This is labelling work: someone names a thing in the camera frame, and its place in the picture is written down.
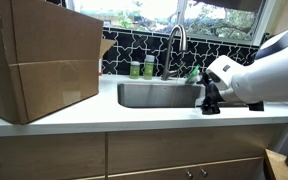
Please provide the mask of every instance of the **countertop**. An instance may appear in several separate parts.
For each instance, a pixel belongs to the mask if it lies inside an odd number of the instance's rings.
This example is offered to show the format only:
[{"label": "countertop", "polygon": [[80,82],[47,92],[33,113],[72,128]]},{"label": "countertop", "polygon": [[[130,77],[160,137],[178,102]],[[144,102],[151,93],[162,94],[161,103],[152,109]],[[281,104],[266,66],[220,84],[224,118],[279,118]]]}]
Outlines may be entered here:
[{"label": "countertop", "polygon": [[288,102],[265,103],[263,112],[246,107],[221,108],[216,115],[202,115],[199,108],[126,108],[117,102],[117,84],[123,82],[184,84],[184,79],[132,80],[103,75],[99,77],[98,95],[28,125],[12,125],[0,119],[0,136],[288,123]]}]

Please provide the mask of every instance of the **kitchen sink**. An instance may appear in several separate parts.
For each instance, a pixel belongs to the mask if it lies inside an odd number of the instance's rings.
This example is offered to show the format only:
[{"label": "kitchen sink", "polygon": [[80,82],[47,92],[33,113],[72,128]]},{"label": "kitchen sink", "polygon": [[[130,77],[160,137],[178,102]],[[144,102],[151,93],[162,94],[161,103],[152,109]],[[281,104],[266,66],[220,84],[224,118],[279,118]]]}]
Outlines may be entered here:
[{"label": "kitchen sink", "polygon": [[[122,83],[118,85],[118,103],[129,108],[194,108],[204,97],[203,85]],[[219,107],[246,107],[220,103]]]}]

